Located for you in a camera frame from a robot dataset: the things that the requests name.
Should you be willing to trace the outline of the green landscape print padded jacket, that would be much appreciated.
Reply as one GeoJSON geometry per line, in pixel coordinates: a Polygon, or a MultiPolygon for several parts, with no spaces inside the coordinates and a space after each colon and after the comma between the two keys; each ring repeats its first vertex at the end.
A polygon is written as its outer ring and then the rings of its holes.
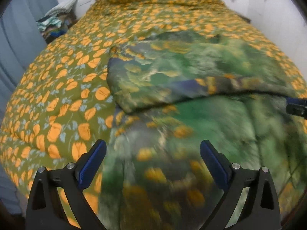
{"type": "Polygon", "coordinates": [[[231,162],[268,167],[281,221],[306,194],[306,130],[278,62],[244,40],[167,32],[109,52],[115,102],[102,167],[107,229],[198,229],[222,197],[200,156],[209,140],[231,162]]]}

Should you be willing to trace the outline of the pile of clothes on nightstand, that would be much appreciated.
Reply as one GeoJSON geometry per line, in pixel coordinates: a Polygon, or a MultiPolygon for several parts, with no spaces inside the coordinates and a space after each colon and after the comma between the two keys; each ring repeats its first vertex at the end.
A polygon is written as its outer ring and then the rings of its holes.
{"type": "Polygon", "coordinates": [[[36,24],[38,30],[46,41],[50,44],[52,41],[67,33],[69,28],[71,28],[77,22],[77,18],[74,14],[58,14],[56,16],[45,16],[39,19],[36,24]]]}

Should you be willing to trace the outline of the white wardrobe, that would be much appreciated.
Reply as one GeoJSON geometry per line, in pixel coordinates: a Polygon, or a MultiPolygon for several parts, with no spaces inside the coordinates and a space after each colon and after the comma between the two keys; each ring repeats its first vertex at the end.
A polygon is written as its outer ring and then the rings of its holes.
{"type": "Polygon", "coordinates": [[[306,77],[306,22],[292,0],[249,0],[248,18],[306,77]]]}

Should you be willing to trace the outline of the dark wooden right nightstand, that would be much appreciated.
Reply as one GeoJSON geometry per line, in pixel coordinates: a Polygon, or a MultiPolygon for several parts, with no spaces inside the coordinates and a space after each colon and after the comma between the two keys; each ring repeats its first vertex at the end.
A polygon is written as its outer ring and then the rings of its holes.
{"type": "Polygon", "coordinates": [[[250,20],[249,18],[247,18],[246,16],[244,16],[244,15],[242,15],[242,14],[236,12],[236,11],[235,11],[235,14],[236,14],[237,16],[239,16],[241,19],[243,19],[246,23],[248,23],[248,24],[251,23],[251,20],[250,20]]]}

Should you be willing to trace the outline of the green orange floral quilt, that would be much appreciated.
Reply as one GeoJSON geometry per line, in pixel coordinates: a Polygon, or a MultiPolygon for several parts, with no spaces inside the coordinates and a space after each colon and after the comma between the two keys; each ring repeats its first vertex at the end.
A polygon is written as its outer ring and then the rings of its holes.
{"type": "MultiPolygon", "coordinates": [[[[306,98],[306,82],[296,65],[221,0],[98,0],[30,63],[7,103],[1,165],[17,191],[28,199],[39,167],[55,170],[75,163],[97,140],[104,140],[108,149],[115,113],[107,83],[113,46],[180,31],[244,40],[278,62],[297,92],[292,98],[306,98]]],[[[83,190],[98,218],[103,162],[83,190]]],[[[227,227],[237,222],[248,191],[246,187],[241,192],[227,227]]],[[[58,194],[69,223],[78,229],[64,189],[59,188],[58,194]]],[[[297,211],[281,221],[281,229],[306,229],[300,221],[305,216],[306,194],[297,211]]]]}

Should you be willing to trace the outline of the blue window curtain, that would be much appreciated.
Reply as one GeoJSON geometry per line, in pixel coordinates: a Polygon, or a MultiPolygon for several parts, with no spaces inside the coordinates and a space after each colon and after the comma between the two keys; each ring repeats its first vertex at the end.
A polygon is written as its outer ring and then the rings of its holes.
{"type": "Polygon", "coordinates": [[[35,57],[46,47],[36,22],[58,0],[1,0],[1,118],[35,57]]]}

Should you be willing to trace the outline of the striped grey pillow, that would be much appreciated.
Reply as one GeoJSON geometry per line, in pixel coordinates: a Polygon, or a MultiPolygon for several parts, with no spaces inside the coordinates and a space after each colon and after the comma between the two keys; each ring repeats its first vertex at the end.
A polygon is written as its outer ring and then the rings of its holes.
{"type": "Polygon", "coordinates": [[[61,3],[59,3],[58,5],[56,5],[55,7],[53,7],[52,9],[50,9],[45,16],[52,16],[55,17],[58,14],[68,14],[76,5],[78,0],[66,0],[63,1],[61,3]]]}

